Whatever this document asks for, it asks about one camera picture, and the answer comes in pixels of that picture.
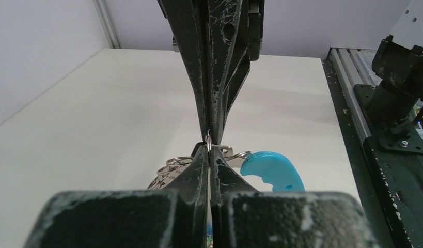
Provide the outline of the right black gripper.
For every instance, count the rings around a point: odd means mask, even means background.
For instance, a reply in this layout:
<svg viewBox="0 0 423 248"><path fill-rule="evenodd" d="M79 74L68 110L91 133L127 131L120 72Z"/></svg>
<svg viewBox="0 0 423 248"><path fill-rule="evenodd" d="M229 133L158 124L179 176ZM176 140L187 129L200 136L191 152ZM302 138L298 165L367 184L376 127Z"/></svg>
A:
<svg viewBox="0 0 423 248"><path fill-rule="evenodd" d="M208 72L204 34L206 1L158 1L191 82L201 138L210 130L214 144L222 141L227 115L249 73L250 61L260 57L264 2L207 2ZM208 76L209 106L205 86Z"/></svg>

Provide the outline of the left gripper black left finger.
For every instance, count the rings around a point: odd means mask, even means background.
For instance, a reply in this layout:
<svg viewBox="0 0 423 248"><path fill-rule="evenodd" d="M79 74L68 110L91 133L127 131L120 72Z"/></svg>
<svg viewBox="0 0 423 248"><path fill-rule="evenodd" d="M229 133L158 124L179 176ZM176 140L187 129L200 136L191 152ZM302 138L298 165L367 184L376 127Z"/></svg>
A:
<svg viewBox="0 0 423 248"><path fill-rule="evenodd" d="M209 153L159 190L62 191L41 210L25 247L206 247Z"/></svg>

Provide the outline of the blue keyring with keys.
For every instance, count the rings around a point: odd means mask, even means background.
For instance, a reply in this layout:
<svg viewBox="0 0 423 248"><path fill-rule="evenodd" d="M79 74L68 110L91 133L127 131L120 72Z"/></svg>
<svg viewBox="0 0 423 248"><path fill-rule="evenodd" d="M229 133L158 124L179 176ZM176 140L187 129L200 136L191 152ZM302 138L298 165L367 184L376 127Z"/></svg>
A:
<svg viewBox="0 0 423 248"><path fill-rule="evenodd" d="M160 190L166 187L193 162L199 147L206 145L199 142L193 148L190 156L168 159L165 165L157 170L156 177L149 183L147 189ZM273 151L234 153L231 146L219 145L227 164L244 178L258 177L264 184L271 186L273 192L305 191L305 186L296 167L286 156Z"/></svg>

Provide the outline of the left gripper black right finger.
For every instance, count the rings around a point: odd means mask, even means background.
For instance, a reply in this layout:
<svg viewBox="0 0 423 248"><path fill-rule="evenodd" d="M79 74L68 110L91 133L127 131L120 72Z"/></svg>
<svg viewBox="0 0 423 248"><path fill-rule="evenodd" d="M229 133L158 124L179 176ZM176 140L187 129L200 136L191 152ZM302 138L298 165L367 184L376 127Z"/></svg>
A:
<svg viewBox="0 0 423 248"><path fill-rule="evenodd" d="M378 247L359 202L344 192L258 192L210 150L214 247Z"/></svg>

